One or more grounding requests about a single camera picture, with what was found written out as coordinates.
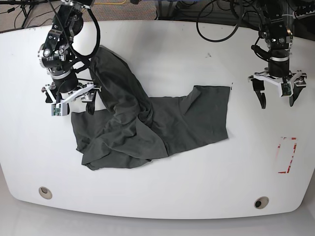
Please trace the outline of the dark grey T-shirt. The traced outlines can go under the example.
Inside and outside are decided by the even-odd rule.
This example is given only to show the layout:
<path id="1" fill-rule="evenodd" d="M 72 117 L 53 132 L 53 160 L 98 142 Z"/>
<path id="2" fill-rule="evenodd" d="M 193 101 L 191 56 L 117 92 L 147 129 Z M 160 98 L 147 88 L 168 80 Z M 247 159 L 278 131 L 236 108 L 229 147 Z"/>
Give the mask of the dark grey T-shirt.
<path id="1" fill-rule="evenodd" d="M 154 159 L 224 141 L 230 88 L 194 86 L 181 97 L 149 97 L 128 64 L 100 46 L 90 75 L 103 110 L 72 113 L 82 165 L 132 169 Z"/>

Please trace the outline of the red tape rectangle marking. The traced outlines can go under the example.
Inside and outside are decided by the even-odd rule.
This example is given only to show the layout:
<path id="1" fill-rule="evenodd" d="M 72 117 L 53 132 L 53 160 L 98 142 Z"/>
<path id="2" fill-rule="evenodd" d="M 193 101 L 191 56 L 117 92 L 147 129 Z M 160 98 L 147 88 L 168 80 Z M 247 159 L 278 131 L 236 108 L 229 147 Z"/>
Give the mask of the red tape rectangle marking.
<path id="1" fill-rule="evenodd" d="M 282 137 L 277 149 L 276 171 L 278 174 L 288 174 L 293 162 L 298 139 Z"/>

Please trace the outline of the white power strip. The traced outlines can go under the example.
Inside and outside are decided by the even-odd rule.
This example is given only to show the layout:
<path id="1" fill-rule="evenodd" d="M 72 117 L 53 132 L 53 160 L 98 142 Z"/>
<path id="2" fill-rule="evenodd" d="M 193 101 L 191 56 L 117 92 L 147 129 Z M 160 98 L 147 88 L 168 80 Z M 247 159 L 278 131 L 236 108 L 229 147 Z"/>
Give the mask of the white power strip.
<path id="1" fill-rule="evenodd" d="M 315 5 L 311 4 L 307 6 L 298 7 L 293 13 L 293 18 L 300 20 L 300 19 L 311 17 L 314 15 L 315 15 Z"/>

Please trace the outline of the black tripod stand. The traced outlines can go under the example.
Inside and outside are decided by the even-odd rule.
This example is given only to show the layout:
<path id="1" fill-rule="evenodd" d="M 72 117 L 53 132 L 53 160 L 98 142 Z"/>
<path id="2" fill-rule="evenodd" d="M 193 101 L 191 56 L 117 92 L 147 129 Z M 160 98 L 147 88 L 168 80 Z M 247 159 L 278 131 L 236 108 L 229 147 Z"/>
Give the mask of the black tripod stand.
<path id="1" fill-rule="evenodd" d="M 1 0 L 0 29 L 6 31 L 25 28 L 35 8 L 46 3 L 47 0 Z"/>

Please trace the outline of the grey metal frame background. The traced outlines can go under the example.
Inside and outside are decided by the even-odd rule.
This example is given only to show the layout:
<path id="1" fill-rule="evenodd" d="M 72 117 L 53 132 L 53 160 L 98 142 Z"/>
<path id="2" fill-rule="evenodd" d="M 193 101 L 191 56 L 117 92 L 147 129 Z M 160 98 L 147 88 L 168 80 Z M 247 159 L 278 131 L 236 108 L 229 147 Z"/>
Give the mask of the grey metal frame background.
<path id="1" fill-rule="evenodd" d="M 158 20 L 171 20 L 175 16 L 176 6 L 179 0 L 157 0 L 155 7 Z"/>

